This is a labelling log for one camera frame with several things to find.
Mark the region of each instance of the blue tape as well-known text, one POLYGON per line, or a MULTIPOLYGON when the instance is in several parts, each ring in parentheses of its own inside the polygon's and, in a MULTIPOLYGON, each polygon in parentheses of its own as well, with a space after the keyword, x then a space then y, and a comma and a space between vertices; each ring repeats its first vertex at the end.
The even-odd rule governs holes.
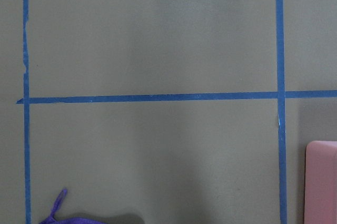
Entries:
POLYGON ((30 98, 30 104, 50 103, 105 103, 105 102, 153 102, 187 100, 239 100, 276 99, 277 92, 236 92, 236 93, 196 93, 158 95, 119 95, 119 96, 70 96, 66 98, 30 98))
POLYGON ((337 91, 287 91, 287 99, 337 98, 337 91))
POLYGON ((29 149, 29 55, 27 46, 26 24, 28 21, 28 0, 23 0, 23 63, 26 71, 23 75, 24 104, 24 151, 25 151, 25 207, 26 224, 31 224, 31 165, 29 149))
POLYGON ((286 139, 285 139, 285 73, 284 73, 283 0, 276 0, 277 47, 277 112, 279 114, 279 169, 280 169, 280 219, 287 223, 286 199, 286 139))

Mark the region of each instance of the horizontal blue tape strip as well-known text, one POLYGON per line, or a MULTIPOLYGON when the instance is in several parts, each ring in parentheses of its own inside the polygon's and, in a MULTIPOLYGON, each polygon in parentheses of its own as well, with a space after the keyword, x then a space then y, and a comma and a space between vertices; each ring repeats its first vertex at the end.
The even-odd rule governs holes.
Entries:
MULTIPOLYGON (((236 99, 276 99, 276 98, 277 92, 233 92, 233 93, 196 93, 196 94, 119 95, 119 96, 70 96, 66 98, 30 98, 30 104, 236 100, 236 99)), ((23 99, 18 100, 16 103, 22 104, 23 99)))
POLYGON ((337 98, 337 91, 286 91, 287 99, 337 98))

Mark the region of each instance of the pink object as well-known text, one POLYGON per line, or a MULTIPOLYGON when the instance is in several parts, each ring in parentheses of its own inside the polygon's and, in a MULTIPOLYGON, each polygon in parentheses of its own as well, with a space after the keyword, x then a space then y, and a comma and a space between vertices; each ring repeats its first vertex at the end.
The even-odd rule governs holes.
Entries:
POLYGON ((337 142, 306 147, 304 224, 336 224, 337 142))

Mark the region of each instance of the purple object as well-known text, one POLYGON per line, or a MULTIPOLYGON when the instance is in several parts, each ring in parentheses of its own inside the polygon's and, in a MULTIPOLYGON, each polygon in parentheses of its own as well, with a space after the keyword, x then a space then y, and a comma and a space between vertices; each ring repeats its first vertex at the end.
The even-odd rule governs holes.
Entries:
POLYGON ((105 224, 103 222, 89 220, 84 218, 70 218, 66 220, 55 220, 54 215, 60 209, 62 205, 62 201, 67 195, 67 189, 63 189, 61 193, 58 195, 57 199, 55 200, 54 207, 52 208, 51 214, 42 221, 40 224, 105 224))

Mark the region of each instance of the gray surface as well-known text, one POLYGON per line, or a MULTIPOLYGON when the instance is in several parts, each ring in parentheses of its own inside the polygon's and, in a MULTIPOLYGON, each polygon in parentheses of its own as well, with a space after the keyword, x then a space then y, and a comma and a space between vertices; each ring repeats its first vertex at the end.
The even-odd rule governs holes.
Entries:
POLYGON ((284 0, 287 90, 337 89, 337 0, 284 0))
POLYGON ((24 223, 22 1, 0 0, 0 223, 24 223))
POLYGON ((287 100, 289 223, 303 223, 305 147, 337 140, 337 99, 287 100))
POLYGON ((276 90, 275 0, 30 0, 31 96, 276 90))
POLYGON ((276 101, 31 108, 33 223, 64 186, 63 218, 279 223, 276 101))

